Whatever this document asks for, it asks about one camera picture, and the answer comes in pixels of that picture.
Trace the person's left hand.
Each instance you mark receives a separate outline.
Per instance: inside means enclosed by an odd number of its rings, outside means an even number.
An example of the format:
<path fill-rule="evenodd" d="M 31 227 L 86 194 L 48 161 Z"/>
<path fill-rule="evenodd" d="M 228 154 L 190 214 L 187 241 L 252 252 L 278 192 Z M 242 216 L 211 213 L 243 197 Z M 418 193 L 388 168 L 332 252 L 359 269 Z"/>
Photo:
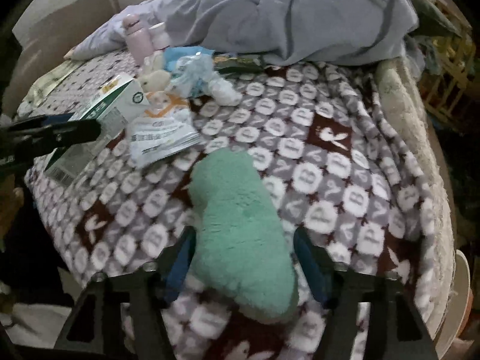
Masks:
<path fill-rule="evenodd" d="M 5 236 L 11 227 L 18 211 L 24 205 L 24 190 L 20 187 L 1 186 L 0 231 Z"/>

